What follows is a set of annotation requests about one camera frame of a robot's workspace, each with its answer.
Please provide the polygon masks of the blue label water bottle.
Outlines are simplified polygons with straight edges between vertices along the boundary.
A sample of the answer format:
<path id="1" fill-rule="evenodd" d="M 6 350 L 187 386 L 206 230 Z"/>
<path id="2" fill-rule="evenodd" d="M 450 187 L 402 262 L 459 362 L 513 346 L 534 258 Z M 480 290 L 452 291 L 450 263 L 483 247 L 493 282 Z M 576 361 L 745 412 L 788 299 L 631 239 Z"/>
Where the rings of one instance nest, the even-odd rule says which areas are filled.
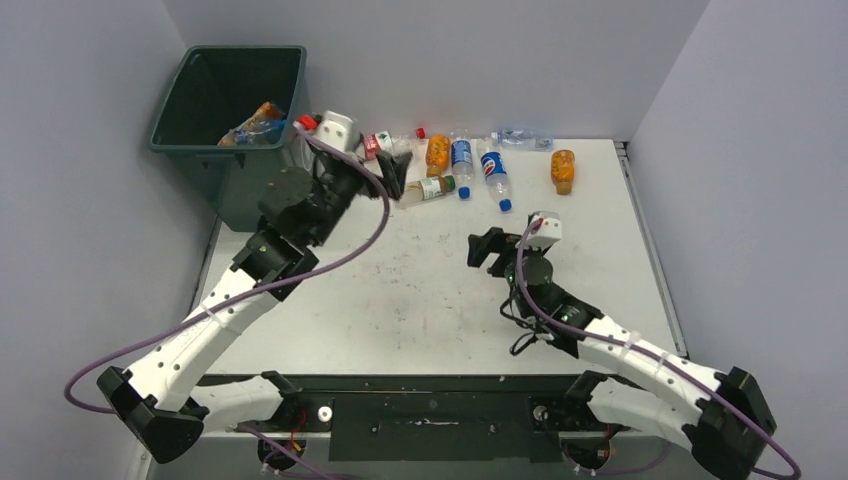
<path id="1" fill-rule="evenodd" d="M 475 178 L 471 142 L 458 136 L 451 144 L 451 171 L 461 200 L 469 200 Z"/>

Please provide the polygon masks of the light blue label bottle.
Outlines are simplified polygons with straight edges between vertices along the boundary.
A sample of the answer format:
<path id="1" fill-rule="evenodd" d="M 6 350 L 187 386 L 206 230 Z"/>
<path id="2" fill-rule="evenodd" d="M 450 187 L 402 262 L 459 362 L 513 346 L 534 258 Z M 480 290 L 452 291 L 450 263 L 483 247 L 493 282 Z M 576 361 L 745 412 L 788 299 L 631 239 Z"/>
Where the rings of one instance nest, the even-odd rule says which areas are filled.
<path id="1" fill-rule="evenodd" d="M 276 143 L 285 128 L 284 120 L 262 120 L 246 127 L 240 141 L 246 145 L 265 145 Z"/>

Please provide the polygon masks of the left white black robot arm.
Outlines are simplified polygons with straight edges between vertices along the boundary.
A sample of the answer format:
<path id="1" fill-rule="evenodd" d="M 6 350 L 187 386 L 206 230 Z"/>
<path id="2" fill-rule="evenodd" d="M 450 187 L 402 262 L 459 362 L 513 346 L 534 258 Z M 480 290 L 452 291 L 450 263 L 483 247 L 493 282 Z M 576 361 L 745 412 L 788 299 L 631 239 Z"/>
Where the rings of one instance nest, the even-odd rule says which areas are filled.
<path id="1" fill-rule="evenodd" d="M 249 326 L 319 273 L 311 249 L 326 242 L 356 196 L 402 196 L 412 158 L 381 151 L 375 176 L 358 161 L 316 151 L 322 173 L 279 170 L 260 197 L 257 231 L 180 329 L 132 365 L 100 374 L 98 388 L 156 462 L 179 458 L 215 430 L 263 421 L 282 431 L 295 423 L 298 390 L 276 371 L 217 385 L 201 381 Z"/>

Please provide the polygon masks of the orange crushed bottle back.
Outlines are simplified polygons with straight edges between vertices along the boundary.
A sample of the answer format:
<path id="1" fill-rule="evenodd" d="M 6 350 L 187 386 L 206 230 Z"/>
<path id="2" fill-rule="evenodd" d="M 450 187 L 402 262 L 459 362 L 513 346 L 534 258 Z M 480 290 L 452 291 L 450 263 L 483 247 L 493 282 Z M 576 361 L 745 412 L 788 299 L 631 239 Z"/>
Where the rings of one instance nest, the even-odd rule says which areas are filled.
<path id="1" fill-rule="evenodd" d="M 243 144 L 240 141 L 242 131 L 246 127 L 262 120 L 286 121 L 286 115 L 276 104 L 272 102 L 265 102 L 248 119 L 235 128 L 229 130 L 223 137 L 221 137 L 217 142 L 217 145 L 219 147 L 245 146 L 246 144 Z"/>

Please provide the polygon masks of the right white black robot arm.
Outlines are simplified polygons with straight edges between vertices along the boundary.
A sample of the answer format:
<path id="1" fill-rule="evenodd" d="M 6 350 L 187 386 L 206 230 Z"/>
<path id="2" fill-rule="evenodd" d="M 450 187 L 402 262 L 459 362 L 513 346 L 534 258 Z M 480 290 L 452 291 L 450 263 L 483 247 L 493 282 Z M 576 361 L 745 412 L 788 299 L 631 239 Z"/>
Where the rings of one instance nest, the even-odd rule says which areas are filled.
<path id="1" fill-rule="evenodd" d="M 579 428 L 617 424 L 659 437 L 690 452 L 718 479 L 747 479 L 756 471 L 776 421 L 755 377 L 697 364 L 643 339 L 599 308 L 553 281 L 546 249 L 527 237 L 492 227 L 468 237 L 467 264 L 503 278 L 509 295 L 501 314 L 527 330 L 511 348 L 518 355 L 544 342 L 598 366 L 566 395 L 565 411 Z"/>

